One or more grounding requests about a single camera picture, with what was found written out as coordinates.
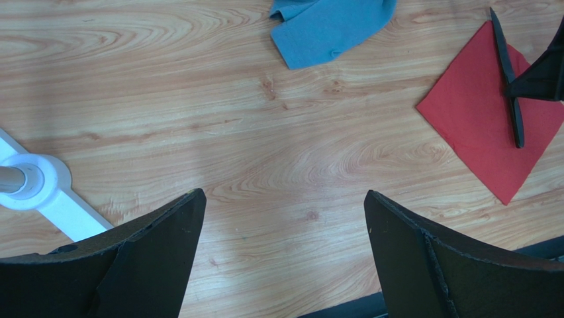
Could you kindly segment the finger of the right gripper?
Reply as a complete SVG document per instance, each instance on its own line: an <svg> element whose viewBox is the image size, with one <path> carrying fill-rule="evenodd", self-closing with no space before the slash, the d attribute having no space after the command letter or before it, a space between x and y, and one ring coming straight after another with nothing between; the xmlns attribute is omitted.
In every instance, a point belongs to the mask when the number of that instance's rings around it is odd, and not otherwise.
<svg viewBox="0 0 564 318"><path fill-rule="evenodd" d="M546 51L508 84L505 95L563 101L563 20Z"/></svg>

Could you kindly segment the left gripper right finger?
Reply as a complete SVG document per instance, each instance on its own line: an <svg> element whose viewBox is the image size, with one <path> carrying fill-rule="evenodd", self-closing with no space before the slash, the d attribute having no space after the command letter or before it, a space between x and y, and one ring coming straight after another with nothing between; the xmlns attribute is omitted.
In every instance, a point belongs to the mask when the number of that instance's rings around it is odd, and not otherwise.
<svg viewBox="0 0 564 318"><path fill-rule="evenodd" d="M563 263L505 250L377 191L365 220L390 317L562 317Z"/></svg>

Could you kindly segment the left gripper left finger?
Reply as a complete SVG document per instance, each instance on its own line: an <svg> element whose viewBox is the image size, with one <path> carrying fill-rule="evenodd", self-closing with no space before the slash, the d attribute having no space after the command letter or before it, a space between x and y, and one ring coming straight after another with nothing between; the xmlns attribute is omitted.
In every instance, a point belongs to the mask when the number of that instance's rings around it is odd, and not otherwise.
<svg viewBox="0 0 564 318"><path fill-rule="evenodd" d="M2 317L178 317L207 199L164 206L48 254L1 259Z"/></svg>

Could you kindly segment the red paper napkin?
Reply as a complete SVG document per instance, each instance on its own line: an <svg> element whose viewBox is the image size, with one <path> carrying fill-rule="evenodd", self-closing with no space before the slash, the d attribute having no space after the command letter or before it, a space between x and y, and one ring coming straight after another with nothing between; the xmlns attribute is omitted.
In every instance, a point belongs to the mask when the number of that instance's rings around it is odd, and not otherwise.
<svg viewBox="0 0 564 318"><path fill-rule="evenodd" d="M485 22L417 110L505 205L522 187L563 124L563 104L520 98L525 146L517 148L493 26Z"/></svg>

